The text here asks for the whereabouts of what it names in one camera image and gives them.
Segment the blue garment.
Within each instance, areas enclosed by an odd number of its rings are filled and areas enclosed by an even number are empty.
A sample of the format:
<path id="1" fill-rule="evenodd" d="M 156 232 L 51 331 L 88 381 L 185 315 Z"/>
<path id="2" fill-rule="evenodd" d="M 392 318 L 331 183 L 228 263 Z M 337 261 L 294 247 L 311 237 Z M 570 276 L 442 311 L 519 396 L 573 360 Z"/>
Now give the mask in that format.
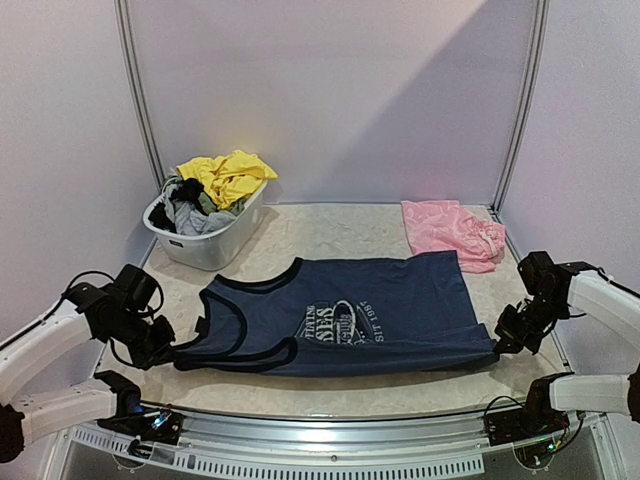
<path id="1" fill-rule="evenodd" d="M 337 378 L 476 370 L 494 340 L 475 315 L 453 251 L 408 259 L 297 258 L 278 276 L 217 276 L 201 291 L 181 371 Z"/>

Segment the pink patterned shorts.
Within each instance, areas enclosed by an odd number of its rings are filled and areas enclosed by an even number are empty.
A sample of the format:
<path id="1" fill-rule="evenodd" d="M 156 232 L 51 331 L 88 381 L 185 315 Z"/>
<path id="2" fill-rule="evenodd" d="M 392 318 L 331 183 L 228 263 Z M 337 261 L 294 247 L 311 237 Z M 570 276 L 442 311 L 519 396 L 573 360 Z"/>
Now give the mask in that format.
<path id="1" fill-rule="evenodd" d="M 462 272 L 494 272 L 506 247 L 506 229 L 480 219 L 458 201 L 402 201 L 408 245 L 413 255 L 455 251 Z"/>

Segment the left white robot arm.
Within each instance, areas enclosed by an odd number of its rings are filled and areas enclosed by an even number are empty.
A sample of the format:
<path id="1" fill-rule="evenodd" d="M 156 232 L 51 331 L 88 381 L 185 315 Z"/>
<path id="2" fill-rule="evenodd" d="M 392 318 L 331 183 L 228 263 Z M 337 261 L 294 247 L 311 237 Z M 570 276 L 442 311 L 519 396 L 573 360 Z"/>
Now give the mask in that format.
<path id="1" fill-rule="evenodd" d="M 105 370 L 65 389 L 22 395 L 22 388 L 67 352 L 97 340 L 122 344 L 124 365 L 147 371 L 170 361 L 174 331 L 151 307 L 162 298 L 159 283 L 144 270 L 125 265 L 107 284 L 76 275 L 57 302 L 1 345 L 1 460 L 9 463 L 35 441 L 95 421 L 131 437 L 128 454 L 146 459 L 154 443 L 177 445 L 184 417 L 169 406 L 143 406 L 140 388 Z"/>

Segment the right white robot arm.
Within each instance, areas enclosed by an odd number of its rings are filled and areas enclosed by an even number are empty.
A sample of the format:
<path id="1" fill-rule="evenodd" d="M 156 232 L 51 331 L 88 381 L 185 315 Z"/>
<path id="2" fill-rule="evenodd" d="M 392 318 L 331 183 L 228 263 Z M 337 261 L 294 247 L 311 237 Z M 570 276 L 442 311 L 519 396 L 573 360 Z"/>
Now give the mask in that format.
<path id="1" fill-rule="evenodd" d="M 585 261 L 556 263 L 545 251 L 533 251 L 517 270 L 528 298 L 508 305 L 495 333 L 497 354 L 536 354 L 542 341 L 560 322 L 590 319 L 639 347 L 639 294 L 615 281 L 601 267 Z M 517 427 L 537 436 L 567 412 L 624 415 L 639 421 L 639 371 L 623 374 L 578 375 L 573 372 L 534 380 Z"/>

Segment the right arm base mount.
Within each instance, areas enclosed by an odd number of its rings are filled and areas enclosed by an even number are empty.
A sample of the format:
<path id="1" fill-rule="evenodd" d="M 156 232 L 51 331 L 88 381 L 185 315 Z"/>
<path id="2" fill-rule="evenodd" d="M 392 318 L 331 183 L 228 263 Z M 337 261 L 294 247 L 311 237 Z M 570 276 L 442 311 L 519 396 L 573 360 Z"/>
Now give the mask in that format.
<path id="1" fill-rule="evenodd" d="M 584 414 L 578 415 L 580 422 L 574 434 L 569 436 L 568 414 L 555 410 L 550 400 L 551 383 L 565 376 L 569 376 L 569 373 L 556 373 L 534 380 L 524 402 L 506 395 L 490 401 L 482 415 L 484 432 L 488 436 L 490 445 L 518 442 L 557 431 L 562 433 L 560 445 L 570 444 L 582 430 Z M 491 412 L 499 400 L 508 400 L 515 405 L 515 408 Z"/>

